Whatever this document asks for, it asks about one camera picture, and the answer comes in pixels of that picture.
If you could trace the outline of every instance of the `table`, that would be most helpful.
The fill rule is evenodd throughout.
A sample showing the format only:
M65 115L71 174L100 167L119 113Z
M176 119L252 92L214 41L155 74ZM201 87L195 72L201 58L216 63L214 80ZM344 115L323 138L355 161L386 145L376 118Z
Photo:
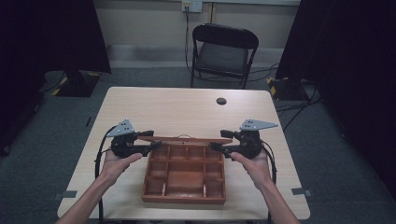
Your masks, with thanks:
M225 98L226 105L217 99ZM197 138L220 138L220 130L239 131L245 119L279 123L271 95L267 91L210 90L176 88L113 87L106 94L87 143L83 148L67 190L76 190L76 198L64 198L58 210L62 216L94 180L94 160L106 131L129 119L137 132L153 130L155 136L186 134ZM288 144L278 127L260 130L261 138L276 157L277 186L299 219L310 211L303 194L291 189L301 187ZM107 139L105 148L110 145ZM147 144L137 140L136 144ZM141 193L148 158L127 169L104 195L104 216L134 220L257 220L266 219L268 209L260 192L241 164L225 161L227 201L218 204L143 203ZM98 208L91 218L98 218Z

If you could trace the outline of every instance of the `person's right hand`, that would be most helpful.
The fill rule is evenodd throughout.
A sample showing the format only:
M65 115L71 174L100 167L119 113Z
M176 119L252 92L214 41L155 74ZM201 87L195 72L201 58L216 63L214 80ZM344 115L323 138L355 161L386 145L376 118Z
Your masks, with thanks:
M267 181L271 180L268 157L265 151L262 152L254 159L250 160L240 153L233 152L231 157L242 163L250 178L253 180L254 186L257 189L262 189Z

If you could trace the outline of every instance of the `wooden box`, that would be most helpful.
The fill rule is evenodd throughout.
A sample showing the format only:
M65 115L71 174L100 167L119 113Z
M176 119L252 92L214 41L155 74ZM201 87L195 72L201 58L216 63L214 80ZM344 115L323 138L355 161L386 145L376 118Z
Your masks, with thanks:
M202 142L167 142L151 151L142 191L145 203L224 204L223 155Z

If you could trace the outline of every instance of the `power outlet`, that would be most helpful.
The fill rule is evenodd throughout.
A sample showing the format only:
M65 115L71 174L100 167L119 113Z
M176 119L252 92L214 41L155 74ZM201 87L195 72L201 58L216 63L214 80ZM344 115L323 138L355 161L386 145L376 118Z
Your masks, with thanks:
M192 12L192 3L191 3L191 1L181 1L181 11Z

